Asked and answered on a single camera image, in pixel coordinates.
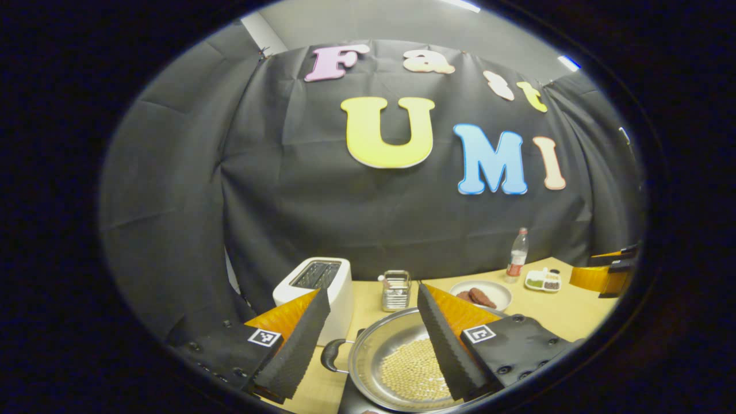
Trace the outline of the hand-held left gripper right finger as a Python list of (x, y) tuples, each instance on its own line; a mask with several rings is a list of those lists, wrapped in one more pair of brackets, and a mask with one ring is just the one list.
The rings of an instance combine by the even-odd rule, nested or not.
[(420, 285), (416, 304), (454, 399), (470, 401), (525, 382), (582, 344), (532, 317), (498, 317), (431, 285)]

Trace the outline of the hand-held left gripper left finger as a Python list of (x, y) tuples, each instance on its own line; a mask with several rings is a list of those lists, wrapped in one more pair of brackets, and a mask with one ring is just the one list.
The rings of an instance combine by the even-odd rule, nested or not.
[(313, 289), (246, 323), (176, 336), (172, 347), (214, 381), (284, 403), (296, 393), (330, 312), (328, 291)]

